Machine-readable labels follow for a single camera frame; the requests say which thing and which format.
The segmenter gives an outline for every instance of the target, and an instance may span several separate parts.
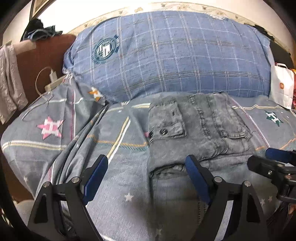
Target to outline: white paper bag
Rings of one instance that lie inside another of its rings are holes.
[[[294,73],[285,64],[271,66],[269,99],[280,106],[291,109],[294,92]]]

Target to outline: white star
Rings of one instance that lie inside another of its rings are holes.
[[[127,195],[124,195],[124,197],[126,198],[126,202],[127,201],[131,202],[131,199],[133,198],[133,195],[130,195],[130,193],[128,193]]]
[[[156,236],[157,236],[157,235],[159,235],[159,236],[161,235],[161,230],[162,230],[162,229],[156,229]]]
[[[261,206],[263,206],[265,204],[265,199],[261,199],[260,204],[261,204]]]

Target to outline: power strip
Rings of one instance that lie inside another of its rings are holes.
[[[64,76],[60,77],[59,79],[57,79],[56,81],[54,81],[54,82],[52,82],[52,83],[46,85],[46,86],[44,87],[45,91],[46,91],[46,92],[50,92],[50,91],[52,91],[54,88],[58,87],[58,86],[63,82],[63,80],[65,79],[65,77],[66,77],[66,76],[64,75]]]

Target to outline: picture frame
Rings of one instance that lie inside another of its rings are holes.
[[[55,0],[32,0],[30,20],[38,18],[39,15]]]

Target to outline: plaid fabric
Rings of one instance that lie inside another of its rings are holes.
[[[269,94],[269,43],[255,28],[230,19],[147,12],[82,31],[65,53],[63,71],[113,103],[164,91],[256,97]]]

